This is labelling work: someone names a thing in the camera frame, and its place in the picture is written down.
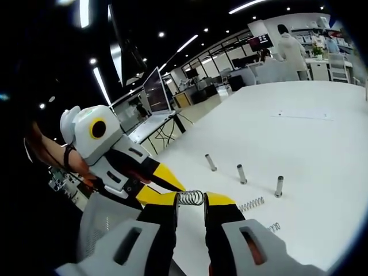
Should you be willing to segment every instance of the wrist strap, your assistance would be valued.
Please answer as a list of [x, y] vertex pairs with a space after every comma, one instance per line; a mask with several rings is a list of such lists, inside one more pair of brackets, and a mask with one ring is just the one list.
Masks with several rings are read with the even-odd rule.
[[71, 152], [72, 150], [74, 150], [74, 148], [73, 148], [71, 145], [67, 144], [67, 145], [66, 145], [66, 148], [65, 148], [65, 152], [64, 152], [64, 167], [65, 167], [68, 171], [70, 171], [70, 172], [72, 172], [72, 173], [75, 173], [75, 171], [73, 171], [73, 169], [72, 169], [72, 168], [70, 167], [70, 165], [69, 165], [69, 154], [70, 154], [70, 152]]

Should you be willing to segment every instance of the white hoodie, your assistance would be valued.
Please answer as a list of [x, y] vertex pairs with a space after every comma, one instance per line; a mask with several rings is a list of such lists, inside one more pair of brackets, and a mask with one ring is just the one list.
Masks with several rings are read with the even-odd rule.
[[300, 42], [288, 33], [281, 35], [278, 43], [279, 54], [286, 59], [296, 71], [305, 71], [306, 64], [304, 58], [306, 52]]

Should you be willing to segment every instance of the yellow panel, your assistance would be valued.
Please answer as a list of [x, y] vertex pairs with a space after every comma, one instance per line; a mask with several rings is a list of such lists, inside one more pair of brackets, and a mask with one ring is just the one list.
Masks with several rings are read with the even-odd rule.
[[223, 194], [215, 194], [208, 191], [206, 195], [208, 196], [208, 203], [210, 206], [235, 204], [234, 200]]
[[176, 192], [160, 194], [154, 189], [144, 186], [136, 196], [141, 204], [170, 205], [174, 204]]
[[154, 176], [159, 177], [171, 185], [177, 187], [182, 191], [186, 191], [183, 185], [177, 180], [177, 178], [172, 174], [172, 172], [166, 167], [164, 164], [160, 163], [157, 169], [154, 172]]
[[180, 108], [186, 108], [187, 106], [190, 106], [190, 102], [188, 101], [185, 93], [177, 95], [175, 98], [177, 99]]

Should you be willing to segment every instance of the laptop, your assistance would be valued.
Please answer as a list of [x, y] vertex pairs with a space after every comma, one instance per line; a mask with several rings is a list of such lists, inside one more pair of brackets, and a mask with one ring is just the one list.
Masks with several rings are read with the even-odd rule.
[[145, 80], [143, 89], [140, 100], [150, 117], [129, 134], [129, 138], [135, 143], [141, 143], [152, 135], [176, 112], [168, 102], [158, 67]]

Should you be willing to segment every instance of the spring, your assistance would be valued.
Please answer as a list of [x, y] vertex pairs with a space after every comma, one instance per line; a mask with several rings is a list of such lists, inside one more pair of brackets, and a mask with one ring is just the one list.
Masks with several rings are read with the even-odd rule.
[[178, 203], [181, 205], [200, 206], [205, 201], [205, 197], [201, 191], [180, 191]]
[[272, 231], [272, 232], [276, 232], [281, 230], [281, 227], [278, 223], [274, 223], [273, 225], [271, 225], [270, 227], [267, 228], [268, 230]]
[[243, 213], [245, 211], [249, 211], [250, 209], [262, 205], [265, 203], [265, 199], [263, 197], [256, 198], [248, 203], [238, 206], [239, 210]]

